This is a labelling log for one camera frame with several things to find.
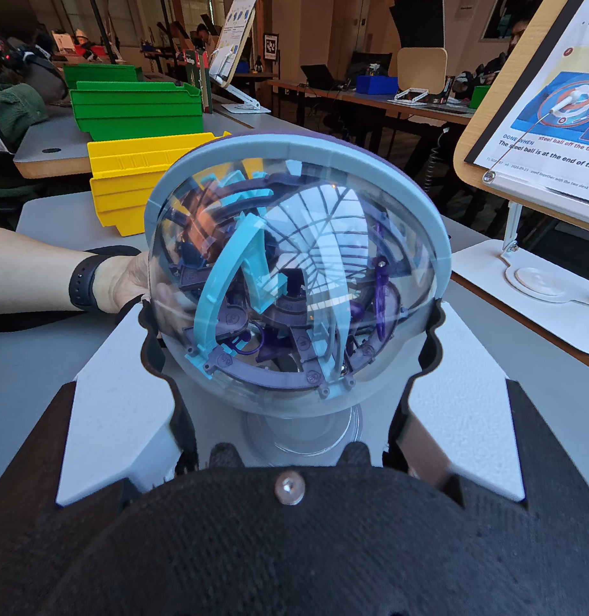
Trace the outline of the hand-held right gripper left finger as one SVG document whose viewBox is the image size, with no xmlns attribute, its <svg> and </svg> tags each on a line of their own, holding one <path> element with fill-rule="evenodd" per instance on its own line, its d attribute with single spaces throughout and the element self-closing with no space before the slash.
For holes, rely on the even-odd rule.
<svg viewBox="0 0 589 616">
<path fill-rule="evenodd" d="M 190 416 L 148 303 L 137 302 L 77 374 L 56 503 L 68 506 L 113 483 L 139 492 L 198 469 Z"/>
</svg>

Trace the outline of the black wrist watch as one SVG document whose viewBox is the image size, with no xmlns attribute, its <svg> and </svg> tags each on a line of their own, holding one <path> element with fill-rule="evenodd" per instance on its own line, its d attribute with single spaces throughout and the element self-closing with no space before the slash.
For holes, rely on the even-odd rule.
<svg viewBox="0 0 589 616">
<path fill-rule="evenodd" d="M 104 313 L 98 307 L 92 285 L 98 266 L 111 257 L 111 255 L 92 254 L 75 267 L 68 286 L 70 302 L 75 308 L 84 312 Z"/>
</svg>

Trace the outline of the yellow shelf bin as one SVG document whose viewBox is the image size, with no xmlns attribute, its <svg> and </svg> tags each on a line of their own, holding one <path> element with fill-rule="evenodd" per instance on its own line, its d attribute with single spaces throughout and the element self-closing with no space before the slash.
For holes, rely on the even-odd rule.
<svg viewBox="0 0 589 616">
<path fill-rule="evenodd" d="M 212 133 L 145 137 L 122 141 L 88 143 L 93 177 L 90 186 L 96 213 L 103 227 L 115 226 L 122 236 L 136 235 L 144 231 L 145 205 L 152 190 L 164 173 L 179 158 L 204 143 L 218 139 Z M 225 163 L 193 174 L 201 192 L 210 186 L 210 192 L 218 187 L 248 179 L 266 176 L 260 158 L 243 162 L 243 172 L 229 171 Z M 257 189 L 221 198 L 227 205 L 252 196 L 273 195 L 270 189 Z M 214 231 L 215 222 L 209 214 L 201 213 L 200 222 L 190 225 L 189 236 L 196 248 L 200 248 L 202 232 Z"/>
</svg>

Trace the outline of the grey topped wooden table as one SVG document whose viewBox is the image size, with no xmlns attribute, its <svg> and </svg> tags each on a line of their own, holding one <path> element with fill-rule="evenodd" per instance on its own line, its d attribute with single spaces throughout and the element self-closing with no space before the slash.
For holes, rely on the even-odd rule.
<svg viewBox="0 0 589 616">
<path fill-rule="evenodd" d="M 71 107 L 48 105 L 48 120 L 28 128 L 13 158 L 26 179 L 90 174 L 87 144 L 92 138 L 79 130 Z"/>
</svg>

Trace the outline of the printed instruction sheet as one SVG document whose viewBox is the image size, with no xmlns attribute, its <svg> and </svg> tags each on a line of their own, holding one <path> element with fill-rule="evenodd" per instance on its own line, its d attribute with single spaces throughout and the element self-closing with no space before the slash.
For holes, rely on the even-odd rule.
<svg viewBox="0 0 589 616">
<path fill-rule="evenodd" d="M 589 1 L 568 1 L 466 161 L 589 201 Z"/>
</svg>

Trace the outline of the long wooden table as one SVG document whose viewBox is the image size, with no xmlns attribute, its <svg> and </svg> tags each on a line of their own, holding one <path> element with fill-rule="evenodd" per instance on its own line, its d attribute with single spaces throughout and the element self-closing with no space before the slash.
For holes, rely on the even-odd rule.
<svg viewBox="0 0 589 616">
<path fill-rule="evenodd" d="M 282 90 L 297 92 L 296 124 L 299 126 L 305 125 L 305 107 L 307 97 L 314 97 L 316 101 L 321 99 L 333 99 L 338 100 L 339 102 L 350 102 L 352 104 L 373 108 L 375 110 L 382 110 L 389 117 L 396 118 L 398 115 L 401 115 L 405 118 L 409 118 L 411 116 L 417 116 L 460 125 L 467 125 L 476 112 L 475 109 L 471 109 L 467 105 L 461 104 L 409 105 L 405 104 L 401 100 L 395 101 L 387 95 L 372 96 L 359 94 L 354 90 L 313 89 L 306 85 L 292 84 L 282 80 L 268 80 L 267 83 L 274 88 L 277 88 L 279 92 Z"/>
</svg>

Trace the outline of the white board stand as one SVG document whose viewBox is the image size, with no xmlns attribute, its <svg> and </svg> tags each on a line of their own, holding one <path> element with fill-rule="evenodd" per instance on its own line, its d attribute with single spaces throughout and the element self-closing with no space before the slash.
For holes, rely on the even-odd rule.
<svg viewBox="0 0 589 616">
<path fill-rule="evenodd" d="M 589 355 L 589 281 L 518 246 L 521 210 L 511 201 L 504 240 L 455 252 L 452 271 Z"/>
<path fill-rule="evenodd" d="M 431 94 L 427 89 L 409 88 L 398 92 L 393 100 L 402 105 L 425 105 L 425 104 L 444 104 L 446 96 L 444 92 Z"/>
<path fill-rule="evenodd" d="M 226 91 L 235 96 L 238 103 L 223 103 L 224 109 L 234 114 L 258 114 L 258 113 L 271 113 L 271 110 L 263 107 L 260 102 L 252 96 L 249 96 L 242 90 L 236 88 L 233 84 L 226 87 Z"/>
</svg>

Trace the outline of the clear plastic maze ball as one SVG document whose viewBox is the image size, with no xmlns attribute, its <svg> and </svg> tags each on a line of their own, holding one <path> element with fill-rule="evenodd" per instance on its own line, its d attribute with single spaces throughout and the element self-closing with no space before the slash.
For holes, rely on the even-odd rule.
<svg viewBox="0 0 589 616">
<path fill-rule="evenodd" d="M 196 386 L 280 418 L 341 411 L 396 376 L 451 273 L 435 206 L 322 135 L 247 133 L 172 165 L 145 208 L 150 295 Z"/>
</svg>

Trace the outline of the blue bin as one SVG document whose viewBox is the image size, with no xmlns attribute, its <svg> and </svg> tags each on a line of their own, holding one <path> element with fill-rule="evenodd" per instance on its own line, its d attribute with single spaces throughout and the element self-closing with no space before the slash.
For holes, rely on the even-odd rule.
<svg viewBox="0 0 589 616">
<path fill-rule="evenodd" d="M 396 76 L 363 74 L 357 77 L 356 92 L 368 96 L 394 96 L 399 91 Z"/>
</svg>

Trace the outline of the green shelf bin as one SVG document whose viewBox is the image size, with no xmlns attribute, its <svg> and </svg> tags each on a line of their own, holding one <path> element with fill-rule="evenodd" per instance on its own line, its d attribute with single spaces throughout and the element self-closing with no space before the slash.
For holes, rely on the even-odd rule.
<svg viewBox="0 0 589 616">
<path fill-rule="evenodd" d="M 204 132 L 201 91 L 187 83 L 78 81 L 69 94 L 96 142 Z"/>
<path fill-rule="evenodd" d="M 70 90 L 79 89 L 80 82 L 136 82 L 144 81 L 142 68 L 134 65 L 65 64 L 65 81 Z"/>
</svg>

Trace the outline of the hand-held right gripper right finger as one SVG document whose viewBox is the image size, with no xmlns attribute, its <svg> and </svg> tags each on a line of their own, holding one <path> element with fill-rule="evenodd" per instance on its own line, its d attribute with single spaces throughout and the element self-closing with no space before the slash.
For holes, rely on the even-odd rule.
<svg viewBox="0 0 589 616">
<path fill-rule="evenodd" d="M 405 344 L 383 373 L 383 465 L 443 487 L 453 474 L 525 498 L 507 377 L 450 304 L 406 321 Z"/>
</svg>

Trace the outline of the green and red box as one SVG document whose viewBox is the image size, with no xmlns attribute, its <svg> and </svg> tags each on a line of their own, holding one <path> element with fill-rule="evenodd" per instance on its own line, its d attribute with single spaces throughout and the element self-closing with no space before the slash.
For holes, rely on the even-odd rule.
<svg viewBox="0 0 589 616">
<path fill-rule="evenodd" d="M 213 98 L 206 52 L 185 50 L 185 61 L 188 81 L 201 91 L 203 112 L 212 114 Z"/>
</svg>

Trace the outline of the person's left hand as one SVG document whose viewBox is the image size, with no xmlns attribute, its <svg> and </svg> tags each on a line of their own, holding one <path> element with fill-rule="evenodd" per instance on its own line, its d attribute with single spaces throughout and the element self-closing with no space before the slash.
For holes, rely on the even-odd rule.
<svg viewBox="0 0 589 616">
<path fill-rule="evenodd" d="M 148 263 L 148 251 L 104 260 L 92 284 L 98 308 L 105 313 L 118 313 L 131 299 L 148 295 Z"/>
</svg>

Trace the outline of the clear round ball stand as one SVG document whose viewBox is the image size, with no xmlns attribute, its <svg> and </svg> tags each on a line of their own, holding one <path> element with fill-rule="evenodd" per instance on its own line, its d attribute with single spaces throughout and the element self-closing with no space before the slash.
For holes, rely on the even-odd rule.
<svg viewBox="0 0 589 616">
<path fill-rule="evenodd" d="M 247 442 L 267 466 L 331 465 L 344 445 L 360 440 L 361 428 L 360 404 L 313 418 L 243 414 Z"/>
</svg>

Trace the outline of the black laptop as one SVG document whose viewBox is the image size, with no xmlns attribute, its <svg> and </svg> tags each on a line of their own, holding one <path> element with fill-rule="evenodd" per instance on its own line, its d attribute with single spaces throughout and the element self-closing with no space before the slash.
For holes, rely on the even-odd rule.
<svg viewBox="0 0 589 616">
<path fill-rule="evenodd" d="M 345 85 L 344 81 L 336 80 L 326 65 L 301 65 L 301 71 L 306 77 L 306 84 L 315 90 L 339 90 Z"/>
</svg>

